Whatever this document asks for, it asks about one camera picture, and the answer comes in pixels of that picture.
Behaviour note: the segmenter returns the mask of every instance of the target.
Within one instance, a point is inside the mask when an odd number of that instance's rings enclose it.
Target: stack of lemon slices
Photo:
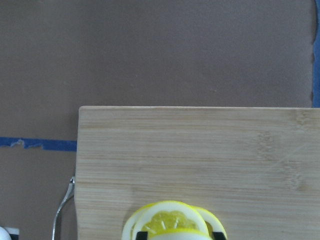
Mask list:
[[[147,232],[148,240],[213,240],[212,232],[221,232],[227,238],[215,215],[180,201],[141,207],[125,223],[121,240],[136,240],[138,232]]]

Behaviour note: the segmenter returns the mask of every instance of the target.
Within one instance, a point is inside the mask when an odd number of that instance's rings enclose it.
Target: metal handle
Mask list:
[[[69,187],[66,190],[66,194],[60,203],[58,210],[56,211],[53,228],[52,228],[52,240],[60,240],[60,228],[61,228],[61,209],[65,204],[74,197],[75,194],[75,176],[72,176],[69,182]]]

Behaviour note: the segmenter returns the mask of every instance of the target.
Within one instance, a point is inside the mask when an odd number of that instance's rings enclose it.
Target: wooden cutting board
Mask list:
[[[215,213],[230,240],[320,239],[320,109],[85,106],[79,240],[120,240],[156,201]]]

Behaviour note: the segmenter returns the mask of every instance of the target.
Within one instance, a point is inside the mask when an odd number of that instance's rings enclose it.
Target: yellow lemon slice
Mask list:
[[[225,238],[228,239],[224,226],[214,214],[202,207],[194,206],[193,208],[202,216],[203,220],[206,222],[210,235],[211,232],[221,232],[224,234]]]
[[[197,230],[190,229],[174,229],[168,230],[166,233],[155,235],[152,240],[212,240],[206,234]]]
[[[148,232],[148,238],[174,229],[197,230],[209,237],[206,222],[192,206],[180,201],[161,201],[146,209],[136,221],[132,240],[138,232]]]
[[[140,218],[140,216],[151,206],[153,206],[154,203],[147,204],[143,207],[140,207],[137,211],[135,211],[131,217],[126,221],[123,231],[122,231],[122,238],[121,240],[131,240],[131,239],[136,239],[136,237],[132,236],[132,232],[134,230],[134,226],[137,222],[137,220]]]

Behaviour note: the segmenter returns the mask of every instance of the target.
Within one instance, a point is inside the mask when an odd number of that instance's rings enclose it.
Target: torn tape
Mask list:
[[[33,147],[42,147],[43,150],[51,151],[77,151],[77,141],[68,140],[50,140],[38,138],[17,138],[17,137],[0,137],[0,147],[13,147],[17,144],[23,144],[24,149]]]
[[[320,0],[315,0],[316,5],[316,33],[313,44],[313,101],[312,107],[320,108]]]

